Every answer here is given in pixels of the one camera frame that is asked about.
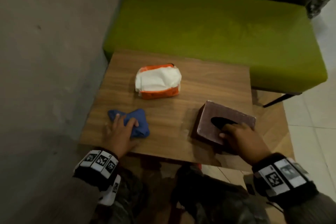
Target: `white tissue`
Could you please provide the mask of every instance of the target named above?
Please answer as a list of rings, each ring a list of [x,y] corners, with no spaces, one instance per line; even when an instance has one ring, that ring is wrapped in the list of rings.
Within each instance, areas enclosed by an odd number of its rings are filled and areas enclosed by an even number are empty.
[[[135,78],[135,90],[161,91],[179,86],[182,79],[177,67],[160,67],[145,72],[138,72]]]

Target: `black metal leg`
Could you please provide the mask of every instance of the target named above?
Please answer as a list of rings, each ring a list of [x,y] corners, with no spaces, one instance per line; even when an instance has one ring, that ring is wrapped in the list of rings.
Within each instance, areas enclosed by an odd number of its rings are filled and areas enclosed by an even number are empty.
[[[274,105],[274,104],[276,104],[276,103],[279,103],[279,102],[281,102],[281,101],[284,101],[284,100],[286,100],[286,99],[289,99],[289,98],[291,98],[291,97],[293,97],[293,96],[297,96],[297,95],[284,94],[283,96],[281,96],[281,97],[279,97],[279,98],[273,100],[272,102],[270,102],[270,103],[268,103],[268,104],[266,104],[266,105],[263,105],[263,108],[269,107],[269,106],[271,106],[271,105]]]

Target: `green bench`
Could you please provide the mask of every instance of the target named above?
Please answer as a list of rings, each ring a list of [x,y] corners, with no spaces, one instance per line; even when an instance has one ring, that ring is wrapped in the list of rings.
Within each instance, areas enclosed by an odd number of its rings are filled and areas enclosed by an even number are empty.
[[[327,79],[305,7],[269,0],[124,0],[117,48],[249,66],[252,88],[286,93],[265,107]]]

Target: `blue cloth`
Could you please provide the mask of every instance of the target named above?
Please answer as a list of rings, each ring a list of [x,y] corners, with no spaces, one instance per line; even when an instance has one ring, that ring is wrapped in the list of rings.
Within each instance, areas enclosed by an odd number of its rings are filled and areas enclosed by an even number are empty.
[[[149,128],[148,123],[146,120],[145,111],[143,109],[136,109],[133,112],[130,112],[128,114],[118,111],[118,110],[110,110],[107,112],[108,116],[110,117],[111,121],[114,121],[114,118],[116,117],[117,113],[120,114],[120,116],[126,115],[126,118],[124,119],[124,125],[128,123],[128,121],[134,117],[138,120],[139,126],[134,126],[132,129],[131,137],[148,137],[149,136]]]

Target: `wooden tabletop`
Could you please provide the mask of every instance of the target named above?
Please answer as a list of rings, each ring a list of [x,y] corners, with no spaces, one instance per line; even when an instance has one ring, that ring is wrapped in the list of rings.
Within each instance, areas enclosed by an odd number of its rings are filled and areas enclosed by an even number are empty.
[[[172,98],[143,100],[134,90],[137,71],[147,65],[173,63],[182,74],[181,92]],[[107,111],[143,108],[150,135],[134,148],[161,158],[250,171],[240,157],[218,154],[212,146],[190,137],[202,105],[216,103],[253,115],[249,68],[196,59],[116,51],[106,71],[80,138],[81,144],[100,146]]]

